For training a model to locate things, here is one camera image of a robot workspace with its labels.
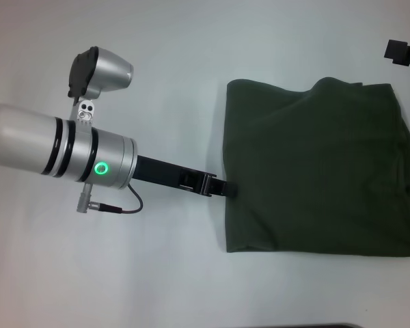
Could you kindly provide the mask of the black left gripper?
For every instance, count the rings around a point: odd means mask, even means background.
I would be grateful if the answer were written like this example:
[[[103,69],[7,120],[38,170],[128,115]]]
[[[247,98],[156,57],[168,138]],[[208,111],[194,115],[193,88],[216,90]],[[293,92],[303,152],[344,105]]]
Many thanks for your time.
[[[137,157],[133,179],[190,191],[206,197],[213,195],[234,198],[238,187],[233,182],[220,180],[214,174],[189,169],[144,156]]]

